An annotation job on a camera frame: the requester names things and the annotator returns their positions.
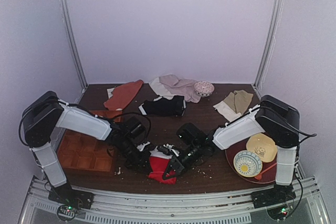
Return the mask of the red white underwear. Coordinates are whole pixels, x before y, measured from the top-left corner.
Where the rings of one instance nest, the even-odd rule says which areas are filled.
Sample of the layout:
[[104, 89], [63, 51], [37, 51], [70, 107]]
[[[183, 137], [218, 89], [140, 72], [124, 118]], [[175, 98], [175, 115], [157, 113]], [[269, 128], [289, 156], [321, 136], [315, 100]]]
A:
[[166, 180], [163, 179], [164, 171], [166, 170], [172, 156], [165, 155], [164, 153], [158, 151], [156, 148], [150, 151], [150, 153], [151, 155], [149, 157], [149, 162], [152, 171], [149, 173], [148, 178], [154, 179], [163, 184], [174, 185], [176, 183], [176, 177]]

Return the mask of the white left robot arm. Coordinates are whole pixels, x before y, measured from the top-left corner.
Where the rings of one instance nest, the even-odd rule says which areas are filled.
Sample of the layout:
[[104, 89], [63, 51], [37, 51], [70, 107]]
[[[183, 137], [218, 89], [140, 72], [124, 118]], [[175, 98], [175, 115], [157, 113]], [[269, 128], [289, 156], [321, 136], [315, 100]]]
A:
[[126, 167], [137, 172], [151, 172], [150, 152], [139, 149], [134, 140], [140, 135], [148, 137], [150, 127], [145, 127], [139, 113], [131, 112], [124, 122], [116, 122], [91, 113], [76, 103], [67, 103], [53, 91], [40, 96], [27, 107], [18, 126], [20, 142], [29, 147], [53, 189], [69, 187], [70, 184], [51, 146], [50, 136], [54, 128], [62, 128], [91, 136], [116, 147], [126, 159]]

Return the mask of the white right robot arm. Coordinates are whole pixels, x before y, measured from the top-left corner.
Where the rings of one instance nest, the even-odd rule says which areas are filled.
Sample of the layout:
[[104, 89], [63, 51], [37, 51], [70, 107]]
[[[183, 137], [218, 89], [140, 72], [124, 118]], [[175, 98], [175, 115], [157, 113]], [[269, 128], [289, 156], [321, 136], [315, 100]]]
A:
[[289, 186], [292, 183], [298, 148], [302, 142], [299, 136], [315, 136], [300, 131], [299, 123], [299, 111], [271, 95], [263, 96], [256, 106], [232, 122], [218, 127], [213, 134], [207, 135], [194, 124], [186, 123], [176, 134], [188, 145], [187, 149], [178, 153], [170, 146], [159, 147], [160, 151], [171, 156], [162, 179], [168, 180], [183, 174], [206, 150], [226, 150], [242, 140], [265, 133], [274, 141], [277, 149], [275, 183]]

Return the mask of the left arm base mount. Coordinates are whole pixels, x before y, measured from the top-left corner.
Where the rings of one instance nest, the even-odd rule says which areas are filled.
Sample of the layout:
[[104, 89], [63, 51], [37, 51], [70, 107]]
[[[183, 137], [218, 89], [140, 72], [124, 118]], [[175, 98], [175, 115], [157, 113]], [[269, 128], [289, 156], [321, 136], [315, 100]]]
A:
[[69, 182], [58, 187], [51, 186], [48, 195], [51, 201], [77, 209], [91, 209], [93, 198], [93, 193], [73, 189]]

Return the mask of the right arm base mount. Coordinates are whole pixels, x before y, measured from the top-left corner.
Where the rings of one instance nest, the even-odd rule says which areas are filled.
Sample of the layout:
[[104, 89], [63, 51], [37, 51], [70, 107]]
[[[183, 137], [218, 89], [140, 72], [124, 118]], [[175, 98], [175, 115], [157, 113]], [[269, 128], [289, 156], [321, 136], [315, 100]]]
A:
[[292, 185], [274, 185], [273, 188], [251, 193], [251, 199], [255, 209], [284, 203], [287, 200], [295, 198], [296, 194]]

